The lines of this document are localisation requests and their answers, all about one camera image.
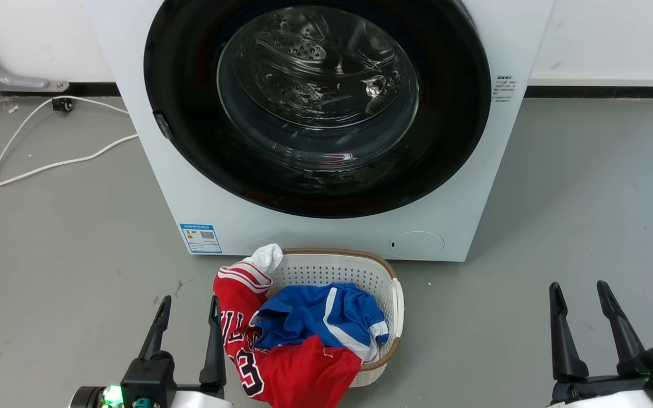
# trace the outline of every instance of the red jersey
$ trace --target red jersey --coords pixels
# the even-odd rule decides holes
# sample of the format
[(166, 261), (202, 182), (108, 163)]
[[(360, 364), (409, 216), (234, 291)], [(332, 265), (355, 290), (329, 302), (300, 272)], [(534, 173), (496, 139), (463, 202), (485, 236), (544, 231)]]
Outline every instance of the red jersey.
[(273, 408), (334, 408), (362, 361), (347, 348), (324, 347), (319, 336), (298, 346), (254, 347), (261, 328), (249, 325), (266, 302), (272, 280), (252, 263), (218, 272), (213, 291), (221, 305), (223, 348), (236, 364), (246, 395)]

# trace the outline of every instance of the black baseboard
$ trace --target black baseboard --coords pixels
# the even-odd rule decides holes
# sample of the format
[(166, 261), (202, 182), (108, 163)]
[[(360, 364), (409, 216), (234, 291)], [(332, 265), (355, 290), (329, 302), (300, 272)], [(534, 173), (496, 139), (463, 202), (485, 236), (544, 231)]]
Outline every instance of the black baseboard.
[(525, 97), (653, 100), (653, 86), (528, 86)]
[[(114, 82), (74, 82), (62, 95), (119, 96)], [(0, 96), (45, 96), (41, 92), (0, 92)], [(528, 86), (526, 98), (653, 99), (653, 86)]]
[(80, 97), (119, 96), (120, 90), (114, 82), (70, 82), (70, 88), (62, 93), (5, 91), (0, 96), (55, 96), (72, 95)]

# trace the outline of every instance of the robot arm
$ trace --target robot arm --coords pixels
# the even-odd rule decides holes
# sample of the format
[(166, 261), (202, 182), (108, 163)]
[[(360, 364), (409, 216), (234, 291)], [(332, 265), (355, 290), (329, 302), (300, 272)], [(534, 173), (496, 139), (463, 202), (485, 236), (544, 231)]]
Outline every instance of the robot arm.
[(160, 349), (168, 329), (171, 297), (166, 296), (155, 314), (140, 354), (130, 363), (119, 385), (80, 387), (70, 408), (233, 408), (223, 399), (226, 362), (221, 338), (218, 298), (210, 304), (210, 337), (199, 384), (178, 385), (173, 380), (176, 365), (168, 351)]
[(590, 377), (568, 327), (568, 307), (558, 283), (551, 284), (553, 389), (550, 406), (570, 408), (653, 408), (653, 348), (644, 350), (609, 284), (598, 281), (601, 310), (614, 335), (617, 375)]

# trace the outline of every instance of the white stripe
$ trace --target white stripe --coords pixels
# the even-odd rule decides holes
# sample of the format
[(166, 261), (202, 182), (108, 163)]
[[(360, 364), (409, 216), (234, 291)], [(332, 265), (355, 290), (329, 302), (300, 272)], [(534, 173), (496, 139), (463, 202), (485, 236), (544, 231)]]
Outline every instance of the white stripe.
[(334, 335), (337, 340), (342, 343), (347, 349), (353, 351), (357, 357), (362, 359), (363, 362), (370, 362), (378, 354), (378, 348), (376, 348), (376, 343), (374, 339), (370, 342), (369, 346), (365, 346), (362, 343), (356, 341), (352, 336), (348, 335), (346, 331), (338, 328), (337, 326), (330, 325), (327, 322), (329, 315), (332, 314), (332, 309), (334, 308), (334, 299), (337, 297), (336, 287), (332, 287), (329, 290), (329, 295), (326, 297), (326, 308), (324, 308), (324, 325), (326, 325), (327, 330), (329, 330), (332, 335)]
[(243, 261), (236, 263), (234, 265), (231, 265), (228, 267), (230, 268), (241, 268), (244, 271), (250, 273), (253, 275), (253, 278), (259, 283), (259, 284), (271, 284), (272, 280), (266, 277), (266, 274), (262, 272), (261, 270), (257, 269), (256, 267), (252, 266), (249, 263), (245, 263)]
[(381, 335), (388, 335), (389, 329), (387, 328), (387, 323), (384, 322), (384, 320), (379, 323), (374, 323), (373, 325), (370, 326), (370, 333), (374, 338), (379, 337)]
[(256, 327), (256, 323), (261, 322), (261, 320), (264, 320), (264, 317), (261, 317), (258, 315), (258, 310), (253, 313), (253, 316), (251, 317), (251, 320), (248, 321), (248, 325), (250, 328)]
[(234, 281), (241, 282), (244, 286), (250, 289), (251, 292), (254, 292), (254, 294), (262, 294), (263, 292), (269, 290), (267, 287), (263, 287), (263, 288), (254, 287), (249, 279), (246, 279), (238, 274), (225, 274), (223, 272), (218, 272), (218, 277), (221, 279), (233, 279)]
[(221, 268), (220, 272), (221, 274), (232, 274), (232, 275), (238, 275), (243, 279), (246, 279), (247, 281), (251, 282), (251, 285), (255, 287), (256, 289), (263, 289), (264, 287), (270, 287), (270, 284), (257, 284), (254, 282), (254, 279), (251, 279), (251, 274), (250, 273), (243, 273), (241, 271), (236, 271), (234, 269), (228, 269), (228, 268)]

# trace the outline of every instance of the energy label sticker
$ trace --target energy label sticker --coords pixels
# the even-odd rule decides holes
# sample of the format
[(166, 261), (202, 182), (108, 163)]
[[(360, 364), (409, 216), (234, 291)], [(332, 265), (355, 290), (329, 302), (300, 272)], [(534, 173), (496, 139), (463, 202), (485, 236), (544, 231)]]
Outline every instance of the energy label sticker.
[(213, 225), (181, 224), (181, 230), (192, 253), (222, 253)]

